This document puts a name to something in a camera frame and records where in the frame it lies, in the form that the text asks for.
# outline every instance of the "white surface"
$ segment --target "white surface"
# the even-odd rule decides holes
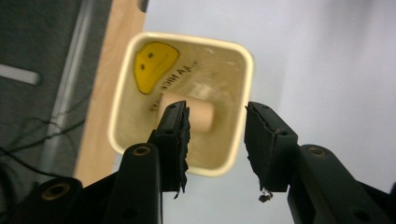
[[[360,181],[396,181],[396,2],[149,1],[147,31],[235,41],[255,59],[252,101],[299,143],[332,150]],[[286,193],[261,204],[244,145],[225,176],[189,175],[164,223],[291,223]]]
[[[40,81],[38,73],[3,64],[0,64],[0,77],[6,77],[32,85],[36,85]]]

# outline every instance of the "table surface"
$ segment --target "table surface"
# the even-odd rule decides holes
[[[112,8],[78,158],[76,177],[84,184],[114,165],[106,118],[128,38],[119,37],[125,26],[117,20],[132,16],[117,2],[127,1]],[[394,2],[169,0],[150,1],[143,29],[245,46],[255,63],[251,101],[271,106],[299,134],[299,144],[330,149],[355,178],[389,191],[396,180],[395,17]],[[286,193],[259,203],[242,142],[228,174],[188,179],[177,200],[163,195],[165,223],[292,222]]]
[[[124,51],[142,31],[145,17],[137,0],[113,0],[76,164],[75,178],[84,186],[113,172],[116,154],[107,140],[110,108]]]

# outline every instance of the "wooden panel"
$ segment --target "wooden panel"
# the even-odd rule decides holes
[[[76,164],[75,178],[84,186],[112,172],[116,154],[107,140],[110,109],[126,46],[144,20],[137,0],[113,1]]]

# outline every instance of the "yellow sticker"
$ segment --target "yellow sticker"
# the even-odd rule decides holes
[[[178,58],[177,49],[160,42],[150,42],[135,55],[134,79],[137,88],[149,94],[155,84],[172,68]]]

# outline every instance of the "black cable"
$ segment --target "black cable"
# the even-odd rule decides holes
[[[32,130],[30,130],[29,132],[25,133],[24,130],[26,129],[27,123],[30,120],[32,120],[32,119],[37,119],[37,120],[41,121],[41,123],[44,123],[44,124],[49,124],[50,123],[48,121],[45,121],[45,120],[39,119],[39,118],[27,118],[27,119],[24,119],[22,121],[22,123],[21,123],[20,128],[17,130],[17,137],[14,140],[12,140],[10,143],[5,145],[4,148],[13,147],[13,146],[17,145],[22,140],[23,137],[29,136],[32,133],[36,133],[37,130],[43,126],[42,124],[36,125]]]
[[[30,148],[30,147],[39,146],[39,145],[43,144],[47,139],[51,139],[51,138],[53,138],[55,136],[58,136],[58,135],[61,135],[61,134],[64,134],[64,133],[69,133],[69,132],[75,130],[76,128],[78,128],[79,126],[84,124],[84,122],[85,122],[85,119],[83,119],[83,120],[77,122],[76,124],[64,129],[63,131],[60,131],[59,133],[55,133],[53,135],[46,136],[46,137],[44,137],[42,139],[39,139],[39,140],[37,140],[37,141],[35,141],[33,143],[30,143],[30,144],[27,144],[27,145],[24,145],[24,146],[21,146],[21,147],[14,147],[12,149],[7,150],[7,152],[15,153],[15,152],[18,152],[18,151],[21,151],[21,150],[24,150],[24,149],[27,149],[27,148]]]
[[[25,123],[25,122],[27,122],[26,120],[32,120],[32,119],[38,120],[38,121],[40,121],[40,122],[43,123],[43,124],[53,124],[53,125],[55,125],[56,128],[58,128],[59,130],[61,130],[61,133],[64,135],[64,137],[67,138],[67,140],[68,140],[69,143],[70,143],[71,148],[73,149],[73,150],[72,150],[72,152],[73,152],[73,157],[74,157],[74,158],[77,157],[77,146],[76,146],[76,143],[73,141],[72,137],[71,137],[69,134],[65,133],[64,130],[63,130],[61,127],[59,127],[59,125],[58,125],[57,123],[52,122],[52,121],[48,121],[48,120],[43,120],[43,119],[40,119],[40,118],[28,118],[28,119],[25,119],[25,120],[22,122],[22,124]],[[9,145],[9,146],[16,145],[24,136],[29,135],[29,134],[32,133],[33,131],[34,131],[34,130],[30,131],[29,133],[20,134],[15,140],[13,140],[13,141],[12,141],[10,144],[8,144],[8,145]]]
[[[27,169],[35,172],[35,173],[38,173],[40,175],[47,175],[47,176],[51,176],[51,177],[64,177],[62,175],[56,175],[56,174],[53,174],[53,173],[47,173],[47,172],[44,172],[44,171],[40,171],[40,170],[36,169],[34,166],[31,166],[28,163],[26,163],[26,162],[22,161],[21,159],[19,159],[18,157],[14,156],[12,153],[4,150],[2,147],[0,147],[0,151],[2,151],[4,153],[4,155],[10,157],[11,159],[16,161],[20,165],[24,166],[25,168],[27,168]]]
[[[91,93],[92,93],[92,91],[89,90],[87,93],[85,93],[85,95],[83,97],[81,97],[81,99],[77,103],[72,105],[68,110],[59,113],[57,116],[70,114],[73,111],[75,111],[76,109],[78,109],[86,100],[88,100],[91,97]]]

